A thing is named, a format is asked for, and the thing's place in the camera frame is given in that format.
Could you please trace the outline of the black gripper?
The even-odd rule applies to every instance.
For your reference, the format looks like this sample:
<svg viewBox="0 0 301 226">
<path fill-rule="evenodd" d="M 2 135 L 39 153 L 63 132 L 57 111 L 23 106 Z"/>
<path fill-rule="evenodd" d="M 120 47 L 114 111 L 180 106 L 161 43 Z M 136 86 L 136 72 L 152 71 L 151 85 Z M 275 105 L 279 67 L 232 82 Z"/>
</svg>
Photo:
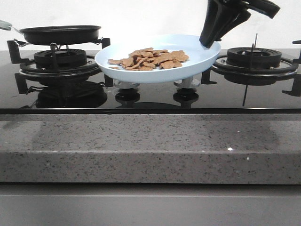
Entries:
<svg viewBox="0 0 301 226">
<path fill-rule="evenodd" d="M 236 26 L 247 21 L 248 9 L 273 19 L 280 7 L 269 0 L 208 0 L 205 23 L 199 41 L 210 48 Z"/>
</svg>

